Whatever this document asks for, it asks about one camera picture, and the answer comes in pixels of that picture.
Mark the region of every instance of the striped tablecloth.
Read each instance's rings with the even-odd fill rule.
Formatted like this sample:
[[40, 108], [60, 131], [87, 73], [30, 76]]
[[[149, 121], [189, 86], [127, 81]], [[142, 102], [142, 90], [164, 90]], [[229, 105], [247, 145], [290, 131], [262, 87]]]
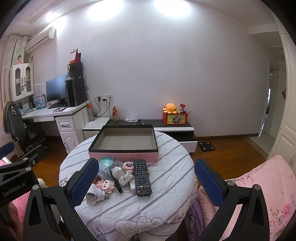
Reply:
[[[179, 227], [195, 199], [197, 180], [194, 164], [186, 149], [170, 136], [155, 132], [159, 161], [147, 163], [152, 194], [138, 197], [129, 185], [120, 194], [89, 206], [86, 201], [76, 207], [86, 227], [97, 240], [129, 240], [138, 234], [141, 241], [165, 240]], [[59, 180], [82, 168], [89, 159], [88, 148], [95, 137], [78, 145], [60, 167]]]

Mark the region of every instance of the air conditioner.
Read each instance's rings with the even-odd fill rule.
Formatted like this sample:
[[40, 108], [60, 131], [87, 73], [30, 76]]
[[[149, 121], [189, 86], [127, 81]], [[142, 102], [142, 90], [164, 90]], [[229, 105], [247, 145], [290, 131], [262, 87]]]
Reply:
[[33, 37], [26, 46], [27, 53], [32, 53], [36, 48], [47, 43], [50, 40], [53, 40], [55, 36], [55, 27], [49, 27], [43, 30], [41, 33]]

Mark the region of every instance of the speaker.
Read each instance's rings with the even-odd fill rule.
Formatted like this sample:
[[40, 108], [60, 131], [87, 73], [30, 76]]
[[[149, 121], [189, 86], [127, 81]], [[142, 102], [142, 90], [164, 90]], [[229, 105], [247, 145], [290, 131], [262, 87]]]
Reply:
[[83, 63], [72, 63], [68, 65], [69, 77], [83, 77]]
[[66, 94], [69, 107], [79, 106], [86, 102], [84, 78], [66, 80]]

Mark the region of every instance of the gray jacket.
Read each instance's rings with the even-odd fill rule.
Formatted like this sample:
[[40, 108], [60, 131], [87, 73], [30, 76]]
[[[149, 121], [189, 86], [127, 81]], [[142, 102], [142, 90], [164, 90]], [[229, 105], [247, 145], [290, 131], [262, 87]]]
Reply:
[[4, 131], [18, 139], [24, 139], [26, 135], [22, 115], [13, 101], [10, 101], [6, 106]]

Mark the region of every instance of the pink quilt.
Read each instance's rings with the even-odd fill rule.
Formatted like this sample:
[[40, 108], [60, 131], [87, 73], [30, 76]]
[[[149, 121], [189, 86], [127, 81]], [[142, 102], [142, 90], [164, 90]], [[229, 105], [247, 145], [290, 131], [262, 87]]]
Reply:
[[[269, 240], [276, 240], [296, 210], [296, 196], [294, 196], [296, 194], [296, 177], [287, 162], [277, 155], [250, 172], [232, 180], [236, 185], [242, 187], [250, 188], [254, 184], [259, 184], [262, 187], [268, 211]], [[202, 186], [199, 188], [199, 194], [205, 226], [207, 226], [216, 214], [218, 207], [212, 205]], [[238, 205], [220, 240], [224, 240], [230, 235], [240, 209], [241, 205]]]

